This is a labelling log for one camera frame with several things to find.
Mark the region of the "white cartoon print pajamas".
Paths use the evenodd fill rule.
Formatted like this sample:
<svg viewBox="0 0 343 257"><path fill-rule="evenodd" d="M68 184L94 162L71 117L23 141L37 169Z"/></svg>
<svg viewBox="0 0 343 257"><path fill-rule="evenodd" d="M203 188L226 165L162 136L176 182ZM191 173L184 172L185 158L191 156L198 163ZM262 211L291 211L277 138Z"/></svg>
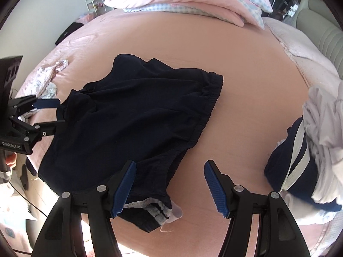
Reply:
<svg viewBox="0 0 343 257"><path fill-rule="evenodd" d="M16 97L35 95L39 99L55 99L57 86L52 80L68 65L68 60L61 59L53 65L44 64L38 67L26 78Z"/></svg>

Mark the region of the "grey green padded headboard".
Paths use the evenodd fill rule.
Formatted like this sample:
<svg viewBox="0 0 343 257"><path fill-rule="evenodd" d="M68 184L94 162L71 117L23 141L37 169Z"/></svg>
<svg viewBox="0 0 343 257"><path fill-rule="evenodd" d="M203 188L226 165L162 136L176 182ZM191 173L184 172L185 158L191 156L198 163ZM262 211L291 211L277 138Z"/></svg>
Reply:
<svg viewBox="0 0 343 257"><path fill-rule="evenodd" d="M291 23L333 63L342 78L342 29L322 0L301 0Z"/></svg>

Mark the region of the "white and navy clothes pile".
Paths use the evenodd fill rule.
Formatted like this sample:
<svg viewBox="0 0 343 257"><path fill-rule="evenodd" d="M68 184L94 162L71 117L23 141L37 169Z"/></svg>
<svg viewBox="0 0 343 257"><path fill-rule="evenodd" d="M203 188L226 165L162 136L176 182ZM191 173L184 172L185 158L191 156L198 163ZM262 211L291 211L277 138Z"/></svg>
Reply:
<svg viewBox="0 0 343 257"><path fill-rule="evenodd" d="M271 153L265 177L298 224L325 224L342 211L342 85L336 95L312 86L302 110Z"/></svg>

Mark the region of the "black bag on floor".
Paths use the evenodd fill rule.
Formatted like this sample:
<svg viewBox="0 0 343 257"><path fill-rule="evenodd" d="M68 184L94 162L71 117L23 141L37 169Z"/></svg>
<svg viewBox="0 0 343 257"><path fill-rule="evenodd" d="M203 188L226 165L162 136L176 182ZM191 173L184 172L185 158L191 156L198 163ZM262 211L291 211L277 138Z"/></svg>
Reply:
<svg viewBox="0 0 343 257"><path fill-rule="evenodd" d="M73 32L75 32L76 30L80 29L83 26L84 24L82 23L73 22L71 25L69 25L67 29L65 29L63 33L61 33L59 38L56 40L55 45L56 46L59 45L61 41L63 41L66 37L68 37L70 34L72 34Z"/></svg>

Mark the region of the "white storage shelf rack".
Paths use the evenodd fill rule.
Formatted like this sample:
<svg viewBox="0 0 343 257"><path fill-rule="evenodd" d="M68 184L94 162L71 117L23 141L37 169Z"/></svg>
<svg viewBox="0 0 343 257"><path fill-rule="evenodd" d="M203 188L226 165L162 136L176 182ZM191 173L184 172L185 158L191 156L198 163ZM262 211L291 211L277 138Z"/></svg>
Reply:
<svg viewBox="0 0 343 257"><path fill-rule="evenodd" d="M99 16L102 12L106 12L106 6L104 0L84 0L89 13L94 13L95 16Z"/></svg>

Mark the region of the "navy shorts with white stripes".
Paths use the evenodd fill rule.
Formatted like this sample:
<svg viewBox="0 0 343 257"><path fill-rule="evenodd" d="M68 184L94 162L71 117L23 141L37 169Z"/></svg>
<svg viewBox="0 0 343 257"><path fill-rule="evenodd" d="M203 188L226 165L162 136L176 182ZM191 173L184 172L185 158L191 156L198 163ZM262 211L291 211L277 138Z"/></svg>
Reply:
<svg viewBox="0 0 343 257"><path fill-rule="evenodd" d="M132 160L136 176L119 216L152 232L172 214L168 184L197 144L222 86L213 72L118 55L106 77L71 91L57 108L66 127L54 136L38 175L56 194L85 191Z"/></svg>

